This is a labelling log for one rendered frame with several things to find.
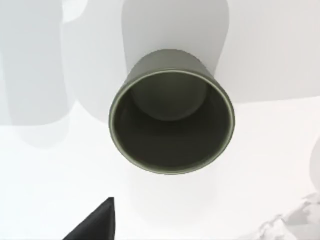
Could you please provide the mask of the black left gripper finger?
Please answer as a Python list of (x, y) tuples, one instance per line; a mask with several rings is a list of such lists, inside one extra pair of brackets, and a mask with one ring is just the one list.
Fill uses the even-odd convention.
[(115, 198), (108, 197), (62, 240), (115, 240)]

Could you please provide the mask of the olive green cup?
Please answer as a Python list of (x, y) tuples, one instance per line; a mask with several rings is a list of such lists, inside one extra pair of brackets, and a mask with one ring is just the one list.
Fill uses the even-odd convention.
[(109, 109), (117, 150), (133, 165), (179, 175), (214, 162), (236, 125), (233, 103), (205, 65), (178, 49), (160, 49), (130, 70)]

